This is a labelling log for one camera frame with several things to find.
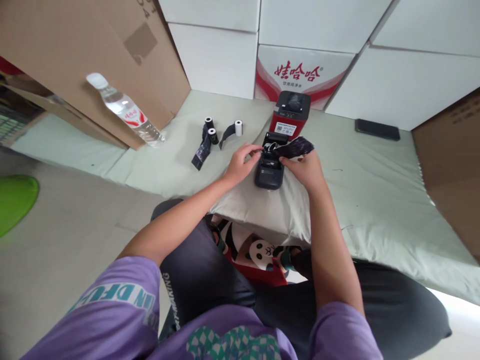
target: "label tape roll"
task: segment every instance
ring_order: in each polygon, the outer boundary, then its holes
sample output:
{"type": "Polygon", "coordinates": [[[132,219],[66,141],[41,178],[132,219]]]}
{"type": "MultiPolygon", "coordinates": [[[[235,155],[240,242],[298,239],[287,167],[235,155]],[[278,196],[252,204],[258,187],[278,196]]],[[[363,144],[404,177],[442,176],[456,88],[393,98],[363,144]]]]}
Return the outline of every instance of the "label tape roll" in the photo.
{"type": "Polygon", "coordinates": [[[236,134],[237,136],[242,136],[242,126],[243,126],[242,120],[236,120],[232,125],[226,128],[225,132],[221,137],[220,144],[218,145],[220,146],[220,150],[222,150],[222,147],[224,146],[224,141],[227,140],[233,134],[236,134]]]}
{"type": "Polygon", "coordinates": [[[268,151],[272,152],[278,157],[292,159],[292,158],[299,157],[301,155],[306,155],[310,153],[313,149],[315,149],[315,147],[310,141],[308,141],[303,136],[299,136],[293,139],[287,145],[275,147],[273,149],[272,149],[272,146],[270,146],[268,151]]]}
{"type": "Polygon", "coordinates": [[[242,120],[235,121],[235,135],[242,136],[242,120]]]}
{"type": "Polygon", "coordinates": [[[201,144],[198,147],[191,163],[193,166],[200,171],[202,165],[204,164],[207,157],[210,155],[210,147],[212,146],[212,141],[210,140],[210,136],[208,135],[208,126],[207,124],[203,125],[203,130],[201,132],[201,144]]]}
{"type": "Polygon", "coordinates": [[[219,143],[217,130],[215,130],[213,127],[208,129],[208,136],[210,137],[210,141],[213,145],[217,145],[219,143]]]}
{"type": "Polygon", "coordinates": [[[205,124],[209,129],[215,129],[214,120],[212,119],[211,116],[207,116],[205,118],[205,124]]]}

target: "water bottle cap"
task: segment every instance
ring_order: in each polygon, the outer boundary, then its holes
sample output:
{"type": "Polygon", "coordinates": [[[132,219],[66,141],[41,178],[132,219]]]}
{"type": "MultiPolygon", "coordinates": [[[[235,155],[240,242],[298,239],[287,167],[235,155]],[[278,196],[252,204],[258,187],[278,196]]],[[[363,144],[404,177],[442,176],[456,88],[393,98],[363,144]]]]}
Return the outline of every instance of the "water bottle cap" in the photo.
{"type": "Polygon", "coordinates": [[[109,85],[107,79],[105,79],[102,74],[98,72],[92,72],[87,75],[86,80],[95,88],[95,89],[104,89],[109,85]]]}

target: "green plastic stool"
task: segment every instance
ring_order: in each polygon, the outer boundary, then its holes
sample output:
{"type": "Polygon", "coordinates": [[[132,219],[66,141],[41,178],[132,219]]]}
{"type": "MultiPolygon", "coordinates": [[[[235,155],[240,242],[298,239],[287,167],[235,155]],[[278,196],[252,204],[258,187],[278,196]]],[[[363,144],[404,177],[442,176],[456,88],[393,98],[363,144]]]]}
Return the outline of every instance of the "green plastic stool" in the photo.
{"type": "Polygon", "coordinates": [[[0,238],[29,213],[39,196],[39,182],[27,175],[0,177],[0,238]]]}

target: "plastic water bottle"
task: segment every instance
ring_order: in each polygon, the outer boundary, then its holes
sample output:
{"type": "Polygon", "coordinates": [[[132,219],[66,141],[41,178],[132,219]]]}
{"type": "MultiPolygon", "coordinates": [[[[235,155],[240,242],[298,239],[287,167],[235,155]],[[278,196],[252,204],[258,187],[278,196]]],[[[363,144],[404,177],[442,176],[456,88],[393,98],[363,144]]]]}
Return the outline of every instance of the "plastic water bottle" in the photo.
{"type": "Polygon", "coordinates": [[[153,125],[132,99],[118,91],[98,72],[93,72],[86,80],[100,92],[106,107],[123,120],[138,136],[152,148],[158,148],[165,137],[153,125]]]}

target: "purple t-shirt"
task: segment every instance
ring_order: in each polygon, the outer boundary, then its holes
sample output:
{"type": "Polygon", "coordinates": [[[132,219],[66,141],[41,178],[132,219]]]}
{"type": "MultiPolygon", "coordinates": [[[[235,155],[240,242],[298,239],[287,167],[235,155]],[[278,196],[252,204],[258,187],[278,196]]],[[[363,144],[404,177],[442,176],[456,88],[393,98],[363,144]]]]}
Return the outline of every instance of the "purple t-shirt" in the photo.
{"type": "MultiPolygon", "coordinates": [[[[160,270],[144,257],[114,261],[22,359],[297,359],[282,331],[254,311],[216,307],[158,344],[160,270]]],[[[340,302],[320,309],[312,359],[382,359],[367,321],[340,302]]]]}

